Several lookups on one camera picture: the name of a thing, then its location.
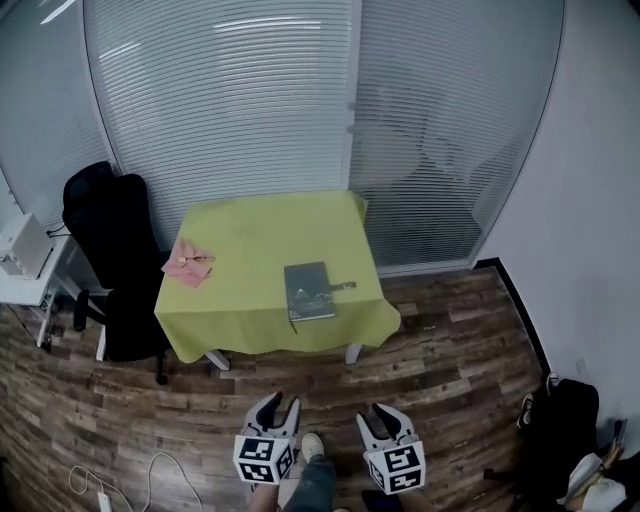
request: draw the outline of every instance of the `table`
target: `table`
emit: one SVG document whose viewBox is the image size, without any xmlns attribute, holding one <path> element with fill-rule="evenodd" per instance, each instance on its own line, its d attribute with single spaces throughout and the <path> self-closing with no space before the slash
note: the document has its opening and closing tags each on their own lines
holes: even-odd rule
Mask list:
<svg viewBox="0 0 640 512">
<path fill-rule="evenodd" d="M 280 194 L 203 203 L 186 214 L 179 237 L 215 256 L 209 279 L 192 289 L 165 276 L 155 314 L 180 360 L 212 349 L 248 354 L 380 346 L 400 326 L 384 299 L 363 229 L 364 203 L 347 191 Z M 324 261 L 336 316 L 289 322 L 284 267 Z"/>
<path fill-rule="evenodd" d="M 51 322 L 52 306 L 61 289 L 74 299 L 80 288 L 71 279 L 67 269 L 75 256 L 77 245 L 65 229 L 53 238 L 53 251 L 49 254 L 38 279 L 16 279 L 0 270 L 0 303 L 28 306 L 42 320 L 36 343 L 41 347 Z M 95 304 L 91 306 L 100 311 Z"/>
</svg>

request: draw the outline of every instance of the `pink napkin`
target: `pink napkin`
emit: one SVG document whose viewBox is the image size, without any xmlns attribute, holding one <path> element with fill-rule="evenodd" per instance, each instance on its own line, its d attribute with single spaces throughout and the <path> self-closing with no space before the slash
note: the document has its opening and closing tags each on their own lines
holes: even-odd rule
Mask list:
<svg viewBox="0 0 640 512">
<path fill-rule="evenodd" d="M 197 288 L 211 272 L 211 266 L 206 262 L 213 260 L 211 254 L 180 238 L 173 246 L 169 261 L 162 267 L 162 271 L 191 288 Z"/>
</svg>

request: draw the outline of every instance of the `white cable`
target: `white cable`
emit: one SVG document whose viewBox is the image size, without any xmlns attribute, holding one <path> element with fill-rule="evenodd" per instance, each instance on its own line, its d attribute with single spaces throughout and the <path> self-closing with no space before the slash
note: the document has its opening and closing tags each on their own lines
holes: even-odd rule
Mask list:
<svg viewBox="0 0 640 512">
<path fill-rule="evenodd" d="M 178 468 L 180 468 L 180 471 L 182 472 L 182 476 L 184 477 L 185 482 L 187 482 L 189 487 L 191 487 L 191 491 L 193 491 L 194 496 L 198 500 L 198 504 L 200 505 L 200 512 L 204 512 L 204 508 L 202 506 L 202 500 L 200 499 L 200 496 L 198 496 L 198 493 L 196 492 L 196 490 L 193 488 L 193 485 L 191 485 L 191 482 L 189 482 L 189 479 L 187 478 L 187 474 L 184 472 L 184 469 L 182 468 L 182 466 L 180 465 L 180 463 L 176 459 L 174 459 L 168 453 L 164 453 L 164 452 L 156 453 L 153 456 L 153 459 L 151 459 L 151 462 L 149 463 L 149 469 L 147 469 L 147 503 L 145 504 L 144 508 L 142 509 L 142 512 L 146 512 L 146 510 L 149 508 L 149 505 L 151 505 L 151 469 L 153 468 L 153 463 L 155 462 L 155 460 L 160 455 L 164 455 L 165 457 L 169 457 L 175 463 L 175 465 L 178 466 Z M 86 472 L 85 476 L 84 476 L 84 489 L 82 489 L 81 491 L 77 491 L 76 489 L 73 488 L 73 485 L 71 485 L 71 476 L 73 475 L 73 472 L 76 469 Z M 89 477 L 90 476 L 95 478 L 96 481 L 100 484 L 103 494 L 104 494 L 104 487 L 105 486 L 109 487 L 110 489 L 113 489 L 114 491 L 116 491 L 122 497 L 124 502 L 127 504 L 127 507 L 129 508 L 129 512 L 134 512 L 133 507 L 131 506 L 131 504 L 129 503 L 129 501 L 125 497 L 125 495 L 122 494 L 120 489 L 118 489 L 117 487 L 114 487 L 113 485 L 108 484 L 104 480 L 101 480 L 100 478 L 98 478 L 96 475 L 94 475 L 91 471 L 89 471 L 84 466 L 73 466 L 73 468 L 71 468 L 71 471 L 69 471 L 69 489 L 71 489 L 75 494 L 79 494 L 79 495 L 84 494 L 89 489 Z"/>
</svg>

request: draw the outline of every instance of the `black baseboard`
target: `black baseboard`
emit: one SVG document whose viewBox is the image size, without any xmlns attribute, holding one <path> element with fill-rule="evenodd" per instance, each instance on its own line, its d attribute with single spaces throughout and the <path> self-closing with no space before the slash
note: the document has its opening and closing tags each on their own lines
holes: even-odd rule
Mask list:
<svg viewBox="0 0 640 512">
<path fill-rule="evenodd" d="M 513 281 L 509 277 L 507 269 L 504 268 L 504 265 L 500 261 L 500 258 L 490 258 L 488 260 L 480 260 L 476 263 L 475 268 L 487 268 L 487 267 L 495 267 L 506 287 L 509 295 L 511 295 L 511 300 L 516 306 L 518 310 L 518 314 L 522 319 L 522 323 L 524 324 L 524 328 L 527 330 L 527 334 L 529 335 L 529 339 L 531 340 L 531 344 L 533 345 L 533 350 L 536 353 L 536 357 L 538 358 L 538 362 L 540 363 L 540 368 L 542 368 L 542 372 L 546 377 L 550 372 L 551 368 L 549 367 L 549 361 L 547 361 L 547 356 L 544 353 L 544 349 L 542 348 L 542 343 L 540 343 L 540 338 L 538 337 L 538 333 L 536 332 L 535 327 L 533 326 L 533 322 L 531 321 L 531 317 L 529 313 L 527 313 L 526 308 L 524 307 L 524 303 L 520 298 L 520 294 L 518 290 L 516 290 Z"/>
</svg>

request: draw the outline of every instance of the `chair armrest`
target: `chair armrest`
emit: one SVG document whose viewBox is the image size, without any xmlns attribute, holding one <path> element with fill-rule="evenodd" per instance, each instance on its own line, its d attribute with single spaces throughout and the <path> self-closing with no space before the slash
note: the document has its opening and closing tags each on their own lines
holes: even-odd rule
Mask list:
<svg viewBox="0 0 640 512">
<path fill-rule="evenodd" d="M 73 312 L 73 327 L 76 331 L 84 331 L 87 327 L 87 317 L 106 325 L 107 318 L 89 306 L 89 290 L 82 290 L 76 300 Z"/>
</svg>

